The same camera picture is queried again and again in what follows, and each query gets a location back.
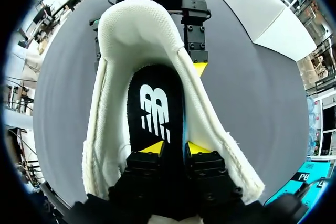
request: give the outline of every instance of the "robotic arm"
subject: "robotic arm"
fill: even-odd
[[[211,17],[211,12],[205,0],[153,1],[168,12],[182,14],[187,52],[193,62],[208,62],[203,22]],[[93,30],[98,30],[98,23],[99,19],[90,21]],[[99,61],[98,38],[96,53]],[[164,192],[167,186],[164,182],[167,165],[164,163],[170,151],[162,141],[157,153],[131,153],[127,169],[115,186],[109,188],[108,200],[88,195],[84,204],[75,203],[65,214],[65,221],[69,224],[147,223],[152,214],[156,214],[176,220],[199,215],[205,224],[297,223],[307,212],[300,197],[292,194],[284,194],[267,206],[258,201],[245,205],[242,188],[231,180],[224,159],[216,151],[195,152],[195,149],[192,143],[186,143],[185,177],[181,178],[186,186],[180,195],[169,196]],[[186,198],[190,206],[186,206],[185,212],[168,210],[169,204]]]
[[[152,214],[165,207],[161,194],[162,162],[169,152],[165,151],[163,141],[161,145],[158,153],[131,153],[128,168],[116,185],[109,188],[109,199],[89,194],[84,204],[75,203],[64,220],[69,224],[147,223]],[[231,180],[224,159],[216,151],[195,153],[193,149],[192,143],[186,143],[188,187],[181,197],[191,198],[203,223],[298,223],[308,210],[300,197],[293,194],[283,194],[267,206],[258,201],[245,205],[241,200],[242,189]]]

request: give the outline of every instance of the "shoe insole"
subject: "shoe insole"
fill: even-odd
[[[177,72],[165,65],[137,71],[129,86],[127,116],[132,151],[164,141],[163,184],[154,214],[182,220],[194,216],[183,164],[184,95]]]

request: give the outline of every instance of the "screw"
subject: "screw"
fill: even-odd
[[[219,170],[219,173],[226,173],[226,169],[225,169],[225,168],[220,169],[220,170]]]
[[[233,190],[234,194],[239,194],[241,195],[243,193],[243,189],[239,186],[237,186],[234,190]]]
[[[212,194],[208,194],[205,198],[207,201],[213,201],[215,199]]]

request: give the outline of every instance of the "white sneaker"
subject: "white sneaker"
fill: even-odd
[[[147,67],[147,77],[142,79],[144,82],[139,81],[135,89],[130,87],[139,70],[145,71],[144,67],[148,65],[165,65],[163,69],[171,69],[171,72],[163,71],[160,75],[157,71],[153,73],[153,79],[157,74],[163,79],[166,75],[169,82],[177,73],[176,90],[181,87],[178,77],[181,80],[183,91],[175,102],[183,104],[184,93],[185,124],[182,130],[186,134],[182,140],[218,151],[225,160],[231,179],[243,188],[243,202],[248,204],[257,200],[265,185],[235,140],[223,129],[166,9],[150,0],[122,1],[102,15],[98,38],[101,59],[82,161],[86,193],[108,198],[108,188],[117,182],[125,169],[125,160],[131,153],[132,136],[137,132],[144,130],[168,144],[175,140],[174,127],[166,124],[173,121],[172,113],[176,107],[170,102],[170,94],[174,91],[172,84],[169,84],[168,92],[159,87],[159,81],[147,83],[151,79],[151,70]],[[132,109],[137,107],[138,110],[132,113]],[[142,147],[141,141],[132,142],[132,149]]]

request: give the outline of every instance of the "gray table surface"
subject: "gray table surface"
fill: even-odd
[[[209,64],[202,82],[226,131],[230,131],[266,185],[264,202],[305,161],[308,110],[294,61],[253,45],[223,0],[206,0]],[[68,204],[85,201],[81,172],[95,80],[95,32],[106,0],[84,0],[52,42],[37,83],[34,137],[45,180]],[[181,17],[176,20],[181,31]]]

